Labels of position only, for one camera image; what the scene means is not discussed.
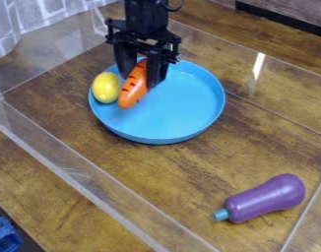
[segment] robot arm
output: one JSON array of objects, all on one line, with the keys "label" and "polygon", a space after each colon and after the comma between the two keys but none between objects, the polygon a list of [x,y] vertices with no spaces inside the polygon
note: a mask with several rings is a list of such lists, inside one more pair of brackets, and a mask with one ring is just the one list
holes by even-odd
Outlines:
[{"label": "robot arm", "polygon": [[182,39],[168,31],[169,0],[125,0],[125,21],[108,19],[108,43],[114,46],[122,76],[126,78],[137,64],[137,53],[148,59],[148,88],[153,89],[168,75],[169,64],[180,62]]}]

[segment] wooden table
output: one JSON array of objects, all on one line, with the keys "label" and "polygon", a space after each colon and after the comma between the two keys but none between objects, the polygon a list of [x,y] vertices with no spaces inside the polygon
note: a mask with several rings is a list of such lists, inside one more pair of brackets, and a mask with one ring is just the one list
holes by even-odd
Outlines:
[{"label": "wooden table", "polygon": [[[208,1],[188,2],[174,19],[321,74],[321,38]],[[114,64],[105,44],[5,93],[5,99],[219,249],[279,251],[321,181],[321,78],[269,58],[252,93],[247,73],[257,52],[172,26],[190,37],[188,58],[228,90],[221,118],[186,143],[133,143],[90,112],[90,84]],[[285,172],[307,185],[297,208],[244,224],[213,221],[227,197]],[[47,251],[153,250],[2,133],[0,206]]]}]

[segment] blue object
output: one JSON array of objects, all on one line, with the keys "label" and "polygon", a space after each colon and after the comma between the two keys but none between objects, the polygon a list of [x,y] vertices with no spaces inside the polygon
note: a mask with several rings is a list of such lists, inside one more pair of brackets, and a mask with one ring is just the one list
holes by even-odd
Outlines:
[{"label": "blue object", "polygon": [[7,221],[0,217],[0,252],[15,252],[23,244],[22,237]]},{"label": "blue object", "polygon": [[[118,65],[106,71],[121,75]],[[130,109],[121,109],[118,102],[98,102],[91,91],[89,99],[96,115],[120,136],[138,143],[166,145],[207,130],[224,110],[225,91],[204,67],[182,60],[170,64],[166,80]]]},{"label": "blue object", "polygon": [[231,213],[227,209],[220,209],[215,212],[215,218],[217,221],[225,221],[229,219]]}]

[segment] plastic toy food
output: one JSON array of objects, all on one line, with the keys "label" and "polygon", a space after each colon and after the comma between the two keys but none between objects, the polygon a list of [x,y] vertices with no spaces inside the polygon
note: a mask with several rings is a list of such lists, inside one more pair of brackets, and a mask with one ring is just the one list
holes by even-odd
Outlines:
[{"label": "plastic toy food", "polygon": [[121,93],[121,78],[116,73],[102,73],[93,83],[93,95],[102,103],[117,101]]},{"label": "plastic toy food", "polygon": [[141,60],[126,78],[120,96],[120,107],[133,107],[148,94],[146,60]]},{"label": "plastic toy food", "polygon": [[240,223],[273,211],[287,210],[299,205],[305,197],[300,178],[283,174],[267,183],[228,198],[225,208],[215,212],[219,221],[231,219]]}]

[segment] lemon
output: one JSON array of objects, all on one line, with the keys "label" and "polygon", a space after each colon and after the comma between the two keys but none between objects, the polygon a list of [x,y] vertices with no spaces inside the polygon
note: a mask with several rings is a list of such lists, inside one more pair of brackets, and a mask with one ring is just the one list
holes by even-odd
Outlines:
[{"label": "lemon", "polygon": [[93,83],[93,95],[102,103],[117,101],[121,94],[121,78],[116,73],[106,72],[98,75]]}]

